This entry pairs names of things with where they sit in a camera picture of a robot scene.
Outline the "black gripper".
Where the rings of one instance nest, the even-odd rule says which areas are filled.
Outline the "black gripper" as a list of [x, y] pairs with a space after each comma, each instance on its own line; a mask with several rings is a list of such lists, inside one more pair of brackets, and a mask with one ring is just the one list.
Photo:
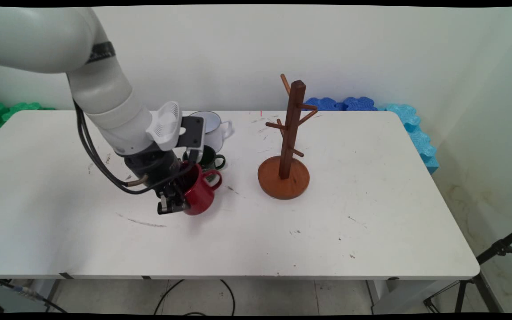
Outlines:
[[173, 151], [141, 152], [126, 156], [124, 163], [139, 180], [143, 176], [148, 176], [144, 185], [152, 187], [158, 195], [158, 215], [185, 212], [190, 209], [180, 181], [182, 162]]

